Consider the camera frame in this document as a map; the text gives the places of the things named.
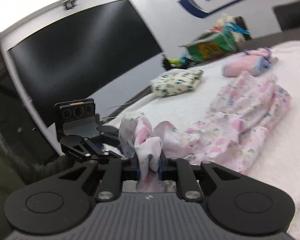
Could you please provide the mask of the pink floral white garment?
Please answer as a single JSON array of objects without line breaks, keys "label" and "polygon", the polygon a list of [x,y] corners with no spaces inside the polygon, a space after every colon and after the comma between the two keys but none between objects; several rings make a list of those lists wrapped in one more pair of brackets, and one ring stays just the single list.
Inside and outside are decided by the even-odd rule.
[{"label": "pink floral white garment", "polygon": [[288,111],[291,96],[274,74],[247,72],[222,87],[206,114],[185,132],[169,121],[152,126],[140,112],[128,113],[119,127],[122,153],[137,157],[139,192],[173,192],[172,182],[159,179],[159,159],[183,158],[192,165],[211,161],[246,174],[271,130]]}]

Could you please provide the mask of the green zipper storage bag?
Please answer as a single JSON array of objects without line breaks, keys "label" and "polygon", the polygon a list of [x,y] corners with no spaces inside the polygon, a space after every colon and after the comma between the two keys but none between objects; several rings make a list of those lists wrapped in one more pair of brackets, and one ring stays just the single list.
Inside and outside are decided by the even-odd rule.
[{"label": "green zipper storage bag", "polygon": [[194,62],[211,61],[237,51],[233,33],[250,35],[250,31],[233,22],[226,22],[221,30],[209,30],[184,45]]}]

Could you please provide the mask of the cream green-flower folded garment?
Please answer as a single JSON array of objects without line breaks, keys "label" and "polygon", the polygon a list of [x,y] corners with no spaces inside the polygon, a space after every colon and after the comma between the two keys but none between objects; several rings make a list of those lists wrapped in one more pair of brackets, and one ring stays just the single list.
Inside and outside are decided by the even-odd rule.
[{"label": "cream green-flower folded garment", "polygon": [[157,97],[174,96],[195,90],[202,82],[203,70],[172,69],[151,81],[152,93]]}]

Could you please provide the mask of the white fluffy towel mat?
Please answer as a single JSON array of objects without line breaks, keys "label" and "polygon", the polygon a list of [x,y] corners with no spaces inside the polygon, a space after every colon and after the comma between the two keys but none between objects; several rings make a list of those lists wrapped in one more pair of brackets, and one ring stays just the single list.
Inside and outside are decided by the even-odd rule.
[{"label": "white fluffy towel mat", "polygon": [[273,185],[294,200],[288,232],[300,239],[300,41],[238,53],[151,81],[152,93],[110,121],[137,156],[139,192],[173,192],[159,154],[211,161]]}]

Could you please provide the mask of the black yellow-green tool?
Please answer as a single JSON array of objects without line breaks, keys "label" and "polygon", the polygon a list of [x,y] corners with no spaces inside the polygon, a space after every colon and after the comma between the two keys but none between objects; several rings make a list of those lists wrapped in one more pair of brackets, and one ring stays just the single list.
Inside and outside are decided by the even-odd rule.
[{"label": "black yellow-green tool", "polygon": [[162,55],[161,65],[165,70],[171,70],[173,68],[186,69],[191,63],[191,60],[185,56],[179,59],[168,59],[165,54]]}]

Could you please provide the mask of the pink folded garment blue trim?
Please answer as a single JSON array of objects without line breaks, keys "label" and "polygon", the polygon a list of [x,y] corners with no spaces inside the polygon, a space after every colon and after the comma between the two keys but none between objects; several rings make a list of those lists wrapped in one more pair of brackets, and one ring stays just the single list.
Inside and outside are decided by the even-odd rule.
[{"label": "pink folded garment blue trim", "polygon": [[252,76],[259,76],[270,70],[278,61],[269,48],[246,50],[240,58],[227,63],[223,67],[222,74],[225,77],[237,77],[242,72],[248,72]]}]

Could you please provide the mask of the cream plush in bag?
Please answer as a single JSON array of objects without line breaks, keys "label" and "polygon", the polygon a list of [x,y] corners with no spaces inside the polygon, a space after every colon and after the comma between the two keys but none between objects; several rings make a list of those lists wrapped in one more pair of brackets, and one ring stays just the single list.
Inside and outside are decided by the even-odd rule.
[{"label": "cream plush in bag", "polygon": [[222,30],[224,25],[229,23],[229,30],[233,35],[234,41],[236,43],[244,42],[245,36],[242,31],[245,31],[245,28],[240,26],[240,21],[237,20],[235,16],[229,16],[227,14],[222,14],[221,18],[217,20],[215,27],[219,30]]}]

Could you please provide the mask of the black office chair left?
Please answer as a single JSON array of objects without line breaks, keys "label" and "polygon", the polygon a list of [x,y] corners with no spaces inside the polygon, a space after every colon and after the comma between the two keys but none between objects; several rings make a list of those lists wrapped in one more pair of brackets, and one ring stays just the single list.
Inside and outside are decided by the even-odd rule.
[{"label": "black office chair left", "polygon": [[300,0],[273,7],[282,31],[300,28]]}]

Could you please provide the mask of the large black wall screen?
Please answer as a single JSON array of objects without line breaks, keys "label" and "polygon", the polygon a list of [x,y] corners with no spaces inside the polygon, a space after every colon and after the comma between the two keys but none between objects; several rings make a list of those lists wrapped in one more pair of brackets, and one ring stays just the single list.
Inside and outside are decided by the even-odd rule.
[{"label": "large black wall screen", "polygon": [[159,44],[129,0],[66,16],[9,51],[46,126],[54,121],[55,104],[87,98],[159,53]]}]

